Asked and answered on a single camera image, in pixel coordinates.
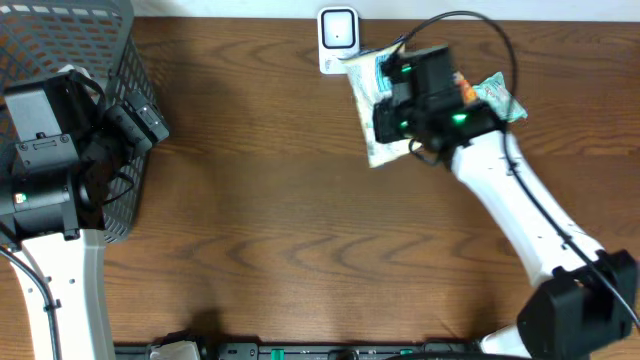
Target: green connector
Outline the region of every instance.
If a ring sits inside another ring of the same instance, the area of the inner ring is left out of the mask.
[[[284,360],[284,350],[271,350],[271,360]]]

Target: plastic package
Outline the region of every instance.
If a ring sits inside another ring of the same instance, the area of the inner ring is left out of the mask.
[[[391,82],[382,74],[382,64],[399,44],[342,61],[358,106],[360,125],[367,144],[370,167],[378,167],[409,153],[409,140],[380,144],[373,132],[373,106],[391,96]]]
[[[502,76],[501,72],[497,72],[481,84],[473,86],[473,89],[476,91],[480,99],[491,105],[493,111],[495,111],[501,119],[505,119],[507,117],[511,94],[507,90],[504,83],[504,76]],[[513,109],[511,109],[511,116],[508,121],[514,122],[519,119],[526,119],[527,116],[527,110],[520,105],[518,100],[514,101]]]

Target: wooden table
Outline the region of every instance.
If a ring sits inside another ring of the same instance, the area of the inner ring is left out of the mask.
[[[365,20],[362,42],[416,23]],[[532,167],[607,249],[640,254],[639,25],[504,25]],[[318,70],[315,21],[137,19],[134,33],[173,132],[153,151],[133,235],[107,250],[115,341],[191,327],[420,342],[514,321],[532,290],[510,244],[443,168],[410,157],[368,168],[347,78]],[[443,42],[472,82],[507,75],[483,24],[437,24],[415,47]],[[0,269],[0,352],[30,359],[18,284]],[[594,358],[639,351],[633,335]]]

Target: gray basket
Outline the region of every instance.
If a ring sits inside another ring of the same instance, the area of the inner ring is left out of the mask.
[[[12,81],[67,64],[84,67],[105,90],[112,105],[133,89],[152,102],[153,90],[131,37],[133,8],[129,0],[0,0],[0,104]],[[15,159],[16,133],[7,110],[0,112],[0,178]],[[137,212],[147,156],[121,170],[135,180],[134,189],[104,209],[105,240],[127,238]],[[128,183],[116,179],[111,195]]]

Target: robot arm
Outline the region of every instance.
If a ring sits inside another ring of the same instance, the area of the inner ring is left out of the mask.
[[[458,147],[451,171],[484,204],[516,250],[531,285],[538,289],[520,313],[517,326],[486,336],[480,348],[491,354],[571,359],[625,337],[631,331],[628,314],[590,279],[585,262],[564,244],[524,193],[504,160],[502,137],[493,131]],[[507,134],[507,146],[535,198],[567,229],[580,250],[610,274],[626,301],[634,304],[634,260],[626,251],[606,254],[556,203],[511,134]]]
[[[389,57],[382,70],[392,96],[375,105],[373,123],[376,141],[412,138],[450,167],[503,230],[536,288],[517,327],[487,336],[480,347],[493,354],[576,359],[624,338],[632,326],[625,305],[635,304],[635,261],[626,251],[607,254],[571,220],[524,160],[505,122],[487,103],[462,96],[451,64],[446,46]]]
[[[509,153],[534,196],[549,214],[565,227],[576,245],[592,260],[602,246],[589,237],[558,205],[538,180],[520,153],[515,138],[508,134]],[[502,149],[503,134],[493,131],[473,138],[469,146],[456,149],[451,165],[453,174],[480,199],[516,250],[533,287],[553,277],[562,267],[573,271],[585,263],[549,226],[510,174]]]
[[[97,103],[87,87],[99,94]],[[0,186],[0,244],[13,251],[3,254],[27,303],[36,359],[112,360],[103,207],[139,185],[126,167],[164,140],[168,126],[137,90],[105,109],[100,86],[76,71],[16,82],[5,101],[24,171],[14,166],[12,179]],[[116,184],[119,193],[110,194],[115,178],[128,184]],[[42,294],[13,257],[43,280],[53,310],[43,311]]]

